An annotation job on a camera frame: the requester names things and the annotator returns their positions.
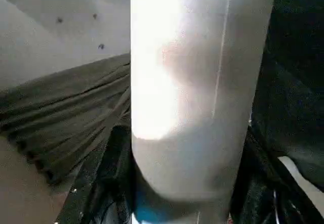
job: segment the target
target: metal pole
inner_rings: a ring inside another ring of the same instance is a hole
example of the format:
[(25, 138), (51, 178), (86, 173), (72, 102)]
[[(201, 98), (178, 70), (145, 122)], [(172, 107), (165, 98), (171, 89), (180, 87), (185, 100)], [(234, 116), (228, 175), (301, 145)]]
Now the metal pole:
[(131, 0), (138, 223), (225, 223), (273, 0)]

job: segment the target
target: screw hole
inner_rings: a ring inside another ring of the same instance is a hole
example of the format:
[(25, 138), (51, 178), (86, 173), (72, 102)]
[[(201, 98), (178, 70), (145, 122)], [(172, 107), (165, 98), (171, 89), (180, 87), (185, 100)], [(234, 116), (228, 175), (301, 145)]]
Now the screw hole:
[(63, 19), (61, 17), (58, 17), (56, 23), (63, 23)]

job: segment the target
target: floor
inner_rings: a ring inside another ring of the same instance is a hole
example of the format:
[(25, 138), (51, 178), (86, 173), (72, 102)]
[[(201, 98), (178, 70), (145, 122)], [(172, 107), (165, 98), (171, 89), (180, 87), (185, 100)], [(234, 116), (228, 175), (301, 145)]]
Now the floor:
[(50, 188), (33, 165), (0, 136), (0, 223), (53, 223), (66, 193)]

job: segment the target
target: olive green fabric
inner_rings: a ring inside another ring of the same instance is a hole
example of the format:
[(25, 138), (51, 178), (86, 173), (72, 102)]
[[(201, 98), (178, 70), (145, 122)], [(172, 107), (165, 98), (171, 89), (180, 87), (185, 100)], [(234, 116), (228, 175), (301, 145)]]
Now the olive green fabric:
[(100, 60), (0, 92), (1, 130), (56, 184), (129, 124), (130, 94), (130, 54)]

